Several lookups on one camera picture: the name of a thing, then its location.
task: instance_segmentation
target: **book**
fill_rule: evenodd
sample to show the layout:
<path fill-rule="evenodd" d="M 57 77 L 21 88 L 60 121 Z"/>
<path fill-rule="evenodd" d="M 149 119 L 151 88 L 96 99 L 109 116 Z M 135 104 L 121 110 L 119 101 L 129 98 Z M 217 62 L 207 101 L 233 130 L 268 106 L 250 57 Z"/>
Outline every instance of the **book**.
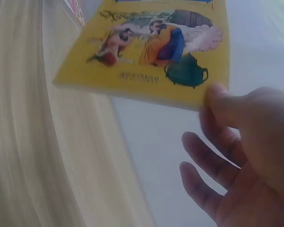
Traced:
<path fill-rule="evenodd" d="M 193 108 L 229 85 L 225 0 L 105 0 L 54 82 Z"/>

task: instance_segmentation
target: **beige fabric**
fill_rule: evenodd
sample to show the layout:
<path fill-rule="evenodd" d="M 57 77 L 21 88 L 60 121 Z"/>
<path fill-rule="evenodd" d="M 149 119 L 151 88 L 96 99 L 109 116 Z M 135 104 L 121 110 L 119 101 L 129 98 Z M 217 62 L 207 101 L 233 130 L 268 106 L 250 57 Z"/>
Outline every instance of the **beige fabric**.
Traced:
<path fill-rule="evenodd" d="M 109 98 L 52 84 L 78 34 L 53 0 L 0 0 L 0 227 L 154 226 Z"/>

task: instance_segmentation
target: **white surface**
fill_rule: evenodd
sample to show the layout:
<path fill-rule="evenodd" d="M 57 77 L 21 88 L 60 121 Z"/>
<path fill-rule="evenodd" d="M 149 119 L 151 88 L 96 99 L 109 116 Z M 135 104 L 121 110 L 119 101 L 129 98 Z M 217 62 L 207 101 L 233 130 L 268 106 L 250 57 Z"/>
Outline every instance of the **white surface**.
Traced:
<path fill-rule="evenodd" d="M 284 90 L 284 0 L 228 0 L 227 10 L 231 92 L 242 95 L 261 86 Z M 203 138 L 198 114 L 121 98 L 113 103 L 158 227 L 215 226 L 186 195 L 178 170 L 181 161 L 190 161 L 182 133 L 194 131 Z"/>

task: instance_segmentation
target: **green pot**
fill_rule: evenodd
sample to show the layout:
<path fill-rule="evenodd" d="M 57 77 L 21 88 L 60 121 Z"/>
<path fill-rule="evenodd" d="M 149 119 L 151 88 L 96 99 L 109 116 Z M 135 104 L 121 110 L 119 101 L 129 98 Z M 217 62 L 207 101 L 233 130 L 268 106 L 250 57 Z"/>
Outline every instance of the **green pot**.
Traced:
<path fill-rule="evenodd" d="M 171 62 L 164 68 L 165 75 L 174 84 L 188 87 L 197 87 L 208 79 L 208 69 L 201 68 L 197 64 L 197 59 L 187 54 L 178 62 Z"/>

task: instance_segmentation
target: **finger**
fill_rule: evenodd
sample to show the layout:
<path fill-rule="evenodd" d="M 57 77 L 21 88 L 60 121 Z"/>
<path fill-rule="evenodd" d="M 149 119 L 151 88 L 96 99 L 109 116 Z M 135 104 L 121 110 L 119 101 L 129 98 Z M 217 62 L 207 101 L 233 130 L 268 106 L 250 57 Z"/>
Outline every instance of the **finger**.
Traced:
<path fill-rule="evenodd" d="M 213 220 L 217 213 L 223 196 L 211 189 L 200 177 L 196 168 L 187 162 L 182 162 L 180 172 L 183 186 L 187 194 L 204 210 Z"/>
<path fill-rule="evenodd" d="M 223 85 L 212 84 L 205 94 L 205 106 L 212 110 L 220 124 L 239 127 L 243 97 L 231 96 Z"/>
<path fill-rule="evenodd" d="M 240 137 L 218 123 L 210 109 L 200 112 L 201 128 L 207 139 L 231 162 L 242 167 L 247 162 Z"/>
<path fill-rule="evenodd" d="M 229 190 L 240 169 L 214 153 L 196 134 L 186 132 L 182 140 L 193 161 L 213 180 Z"/>

